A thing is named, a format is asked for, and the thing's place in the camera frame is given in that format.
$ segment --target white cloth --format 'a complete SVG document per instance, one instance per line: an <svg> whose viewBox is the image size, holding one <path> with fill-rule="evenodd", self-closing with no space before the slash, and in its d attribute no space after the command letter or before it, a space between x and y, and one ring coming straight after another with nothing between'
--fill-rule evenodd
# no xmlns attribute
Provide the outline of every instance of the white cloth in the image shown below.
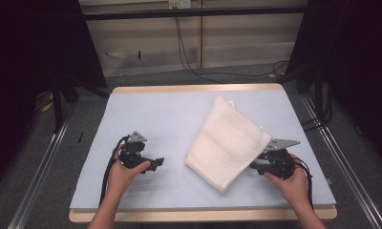
<svg viewBox="0 0 382 229"><path fill-rule="evenodd" d="M224 193L271 139L271 135L236 111L232 102L218 96L185 164Z"/></svg>

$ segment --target gray carpet floor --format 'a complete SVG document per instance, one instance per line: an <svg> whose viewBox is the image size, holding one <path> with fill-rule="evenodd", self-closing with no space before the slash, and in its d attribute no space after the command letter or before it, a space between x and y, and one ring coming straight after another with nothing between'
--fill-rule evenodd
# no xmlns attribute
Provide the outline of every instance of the gray carpet floor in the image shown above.
<svg viewBox="0 0 382 229"><path fill-rule="evenodd" d="M206 72L266 73L272 65L253 65L226 67ZM107 78L110 92L118 86L144 85L184 85L212 83L267 83L274 78L265 76L237 76L222 73L204 74L201 79L186 71L170 73L149 73ZM301 95L295 90L295 82L284 84L291 104L304 122L310 119ZM86 224L69 221L69 205L74 193L79 173L91 147L97 127L103 116L107 99L100 98L83 90L75 104L64 103L64 111L72 113L71 120L63 140L58 147L47 173L46 181L32 207L26 222L26 228L86 228ZM359 135L356 125L333 99L333 117L328 124L330 131L345 153L354 172L359 177L367 192L382 214L382 159L371 142ZM20 147L20 153L10 158L10 166L0 180L0 228L7 228L18 204L29 188L44 153L53 137L54 117L52 108L45 112L36 112L31 126L26 131L26 140ZM337 200L338 216L327 220L328 228L372 228L362 207L342 175L323 138L317 130L307 132L308 140L322 167L326 178L331 178L330 185ZM285 224L258 222L218 222L218 223L173 223L145 224L117 223L116 228L287 228Z"/></svg>

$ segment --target folded towel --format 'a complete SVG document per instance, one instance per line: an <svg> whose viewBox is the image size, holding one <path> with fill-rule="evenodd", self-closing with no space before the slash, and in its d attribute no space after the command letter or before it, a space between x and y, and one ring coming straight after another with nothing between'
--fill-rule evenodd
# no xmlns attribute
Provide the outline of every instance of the folded towel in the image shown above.
<svg viewBox="0 0 382 229"><path fill-rule="evenodd" d="M185 164L221 193L272 139L253 121L218 96Z"/></svg>

